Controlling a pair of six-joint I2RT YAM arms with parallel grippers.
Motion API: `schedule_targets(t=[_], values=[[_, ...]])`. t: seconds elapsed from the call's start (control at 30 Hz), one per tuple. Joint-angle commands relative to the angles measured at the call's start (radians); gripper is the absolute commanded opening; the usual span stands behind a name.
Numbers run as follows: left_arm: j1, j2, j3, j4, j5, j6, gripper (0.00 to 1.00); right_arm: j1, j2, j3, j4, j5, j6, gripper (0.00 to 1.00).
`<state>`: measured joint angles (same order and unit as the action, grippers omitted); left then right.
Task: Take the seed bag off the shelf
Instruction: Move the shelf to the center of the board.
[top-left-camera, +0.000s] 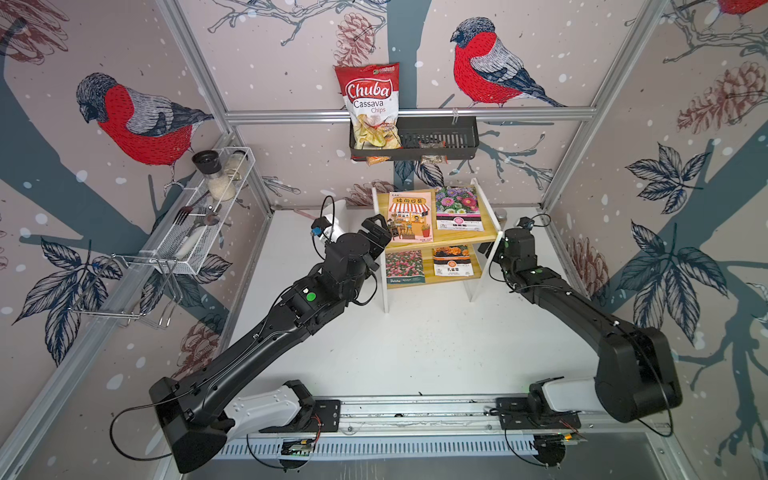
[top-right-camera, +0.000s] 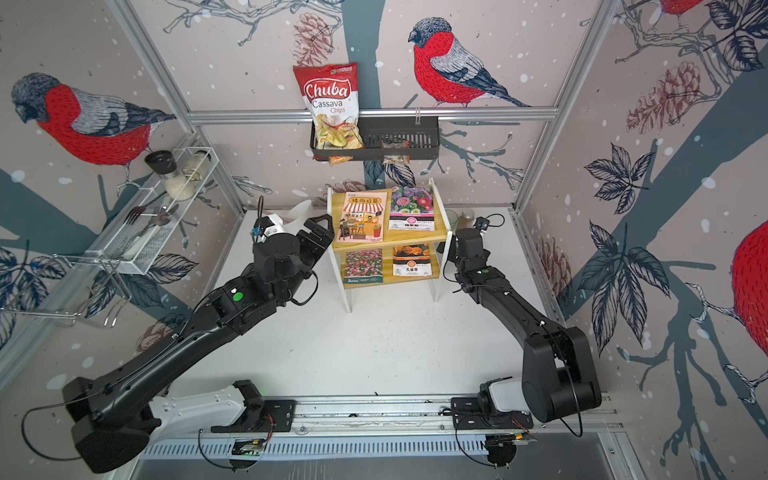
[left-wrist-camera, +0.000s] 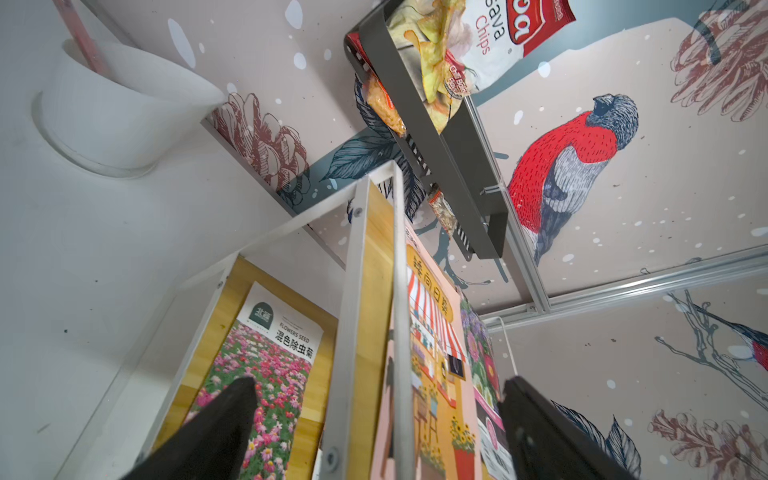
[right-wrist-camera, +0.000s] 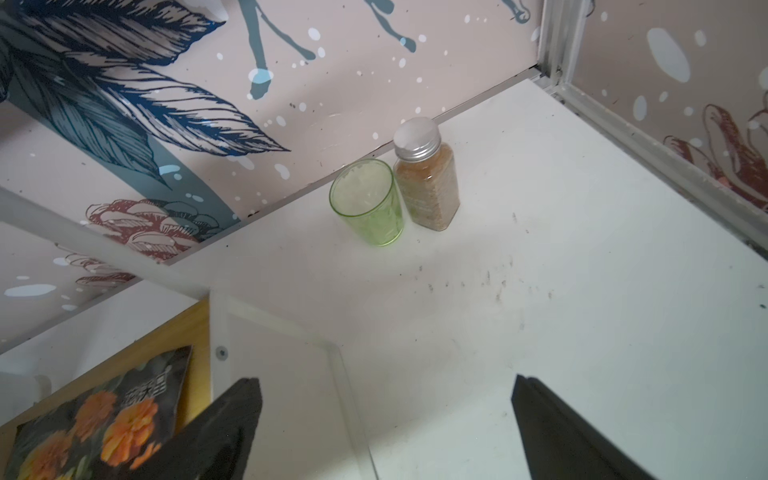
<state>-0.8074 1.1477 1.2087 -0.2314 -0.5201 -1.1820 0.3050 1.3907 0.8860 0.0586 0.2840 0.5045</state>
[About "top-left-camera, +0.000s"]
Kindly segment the pink flower field seed bag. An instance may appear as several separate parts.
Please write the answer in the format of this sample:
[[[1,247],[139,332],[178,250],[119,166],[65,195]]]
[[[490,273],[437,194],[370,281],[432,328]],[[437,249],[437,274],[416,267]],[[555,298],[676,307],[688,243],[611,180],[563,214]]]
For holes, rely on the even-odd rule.
[[[426,275],[422,252],[409,250],[385,255],[388,285],[424,284]]]

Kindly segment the orange marigold seed bag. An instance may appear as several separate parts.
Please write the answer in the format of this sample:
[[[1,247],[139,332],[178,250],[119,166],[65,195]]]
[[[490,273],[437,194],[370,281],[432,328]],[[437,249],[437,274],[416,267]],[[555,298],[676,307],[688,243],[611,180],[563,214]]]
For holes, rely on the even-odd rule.
[[[442,246],[433,249],[434,274],[438,277],[472,277],[474,267],[467,245]]]

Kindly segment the purple flower seed bag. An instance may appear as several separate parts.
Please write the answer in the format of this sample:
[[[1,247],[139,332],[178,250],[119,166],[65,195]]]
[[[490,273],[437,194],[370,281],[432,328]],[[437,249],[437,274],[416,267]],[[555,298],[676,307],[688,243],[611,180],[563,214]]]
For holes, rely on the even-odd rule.
[[[484,230],[480,201],[474,186],[446,186],[435,192],[435,218],[438,230]]]

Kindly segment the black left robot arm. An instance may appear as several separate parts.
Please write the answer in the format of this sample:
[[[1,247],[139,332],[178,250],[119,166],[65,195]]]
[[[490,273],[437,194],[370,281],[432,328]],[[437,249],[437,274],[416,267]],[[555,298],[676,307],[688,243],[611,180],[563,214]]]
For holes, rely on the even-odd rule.
[[[150,388],[180,473],[202,467],[238,437],[337,430],[299,380],[250,397],[242,391],[349,305],[362,305],[363,284],[378,269],[376,261],[390,241],[382,215],[365,219],[357,232],[327,243],[324,260],[281,292],[264,319],[208,365],[180,380],[164,377]]]

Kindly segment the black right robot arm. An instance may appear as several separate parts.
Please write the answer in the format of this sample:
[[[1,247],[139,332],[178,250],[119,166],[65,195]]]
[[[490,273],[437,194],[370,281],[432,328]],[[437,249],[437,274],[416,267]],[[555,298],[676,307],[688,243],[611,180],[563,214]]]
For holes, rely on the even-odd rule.
[[[541,266],[535,238],[523,227],[506,230],[492,262],[510,290],[562,321],[597,354],[595,375],[550,378],[529,386],[525,412],[536,428],[564,424],[577,412],[603,412],[620,423],[669,414],[683,401],[667,337],[604,312],[554,270]]]

